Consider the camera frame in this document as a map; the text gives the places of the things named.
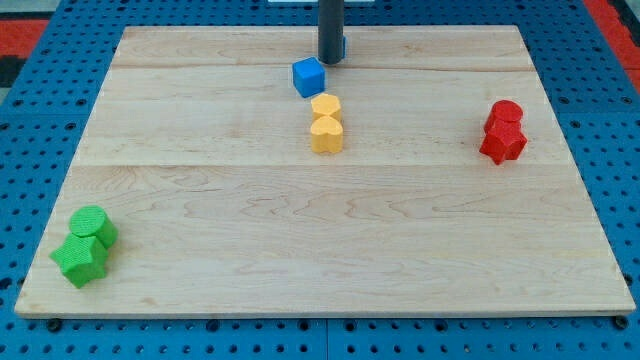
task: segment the stacked green blocks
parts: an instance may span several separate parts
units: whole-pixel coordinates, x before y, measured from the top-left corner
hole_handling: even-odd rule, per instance
[[[71,216],[71,234],[50,255],[62,274],[77,288],[106,276],[109,249],[118,238],[118,229],[99,206],[85,206]]]

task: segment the stacked red blocks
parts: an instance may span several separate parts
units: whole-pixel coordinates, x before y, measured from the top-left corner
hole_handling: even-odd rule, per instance
[[[491,108],[480,152],[490,156],[496,165],[518,159],[527,144],[520,124],[523,114],[522,108],[509,100],[500,100]]]

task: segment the blue pegboard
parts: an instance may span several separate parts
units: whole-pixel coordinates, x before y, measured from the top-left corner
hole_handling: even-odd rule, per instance
[[[63,0],[0,108],[0,359],[640,358],[617,318],[29,321],[13,306],[125,25],[314,25],[266,0]],[[640,98],[580,1],[376,0],[349,25],[517,24],[634,297]]]

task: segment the black pole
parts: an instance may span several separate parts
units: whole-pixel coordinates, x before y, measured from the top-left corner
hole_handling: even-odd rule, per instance
[[[333,65],[342,60],[344,0],[318,0],[318,59]]]

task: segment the yellow block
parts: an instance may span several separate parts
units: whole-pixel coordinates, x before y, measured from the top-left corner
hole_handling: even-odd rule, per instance
[[[316,153],[342,151],[342,125],[331,116],[322,116],[311,124],[311,150]]]
[[[331,116],[338,122],[342,122],[340,99],[335,95],[320,94],[316,96],[311,100],[311,110],[313,111],[313,121],[323,116]]]

